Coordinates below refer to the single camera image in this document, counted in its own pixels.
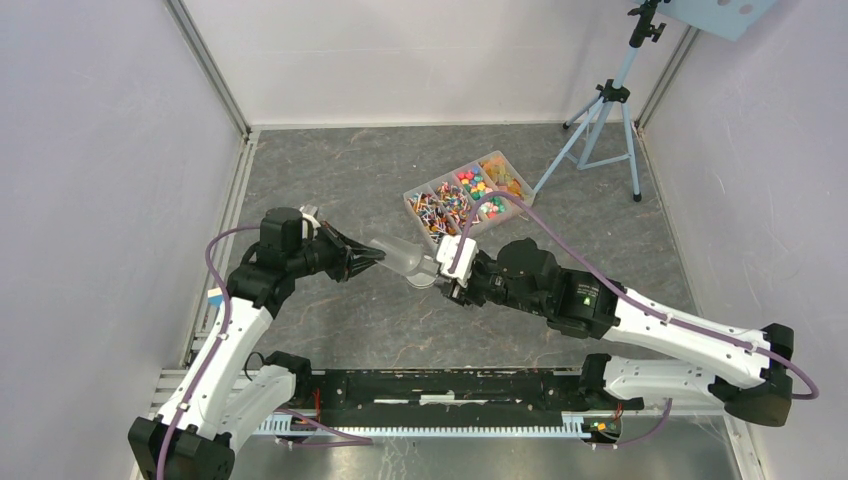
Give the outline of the clear plastic scoop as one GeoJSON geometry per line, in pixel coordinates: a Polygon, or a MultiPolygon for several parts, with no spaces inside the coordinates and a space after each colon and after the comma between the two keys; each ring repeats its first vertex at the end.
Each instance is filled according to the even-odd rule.
{"type": "Polygon", "coordinates": [[[430,252],[421,245],[392,235],[377,235],[368,240],[366,245],[383,250],[386,253],[385,259],[378,263],[404,278],[414,272],[419,265],[438,266],[430,252]]]}

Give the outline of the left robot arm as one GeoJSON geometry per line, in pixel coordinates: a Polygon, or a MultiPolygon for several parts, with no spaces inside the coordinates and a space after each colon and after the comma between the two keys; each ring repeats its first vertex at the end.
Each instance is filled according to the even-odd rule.
{"type": "Polygon", "coordinates": [[[238,452],[267,417],[313,397],[309,360],[286,354],[272,355],[246,387],[233,391],[297,280],[325,273],[342,283],[385,258],[291,207],[269,210],[255,229],[258,241],[228,277],[210,271],[222,301],[183,380],[154,417],[130,427],[128,441],[145,479],[229,478],[238,452]]]}

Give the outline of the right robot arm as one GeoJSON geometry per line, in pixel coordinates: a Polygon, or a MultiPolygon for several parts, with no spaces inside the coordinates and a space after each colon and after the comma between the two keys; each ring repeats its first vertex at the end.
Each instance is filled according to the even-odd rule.
{"type": "Polygon", "coordinates": [[[786,361],[791,328],[772,323],[745,329],[662,305],[622,284],[564,268],[534,240],[513,241],[495,257],[472,239],[448,235],[436,250],[443,294],[455,303],[486,303],[545,319],[572,338],[635,345],[663,354],[635,361],[593,354],[577,382],[580,400],[602,408],[621,401],[665,397],[720,405],[748,423],[780,427],[792,406],[786,361]]]}

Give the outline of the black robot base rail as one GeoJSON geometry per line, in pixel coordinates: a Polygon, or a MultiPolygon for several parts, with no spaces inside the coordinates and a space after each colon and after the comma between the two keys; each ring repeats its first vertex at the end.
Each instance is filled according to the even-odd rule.
{"type": "Polygon", "coordinates": [[[577,367],[314,370],[286,402],[343,427],[553,427],[564,412],[639,411],[577,367]]]}

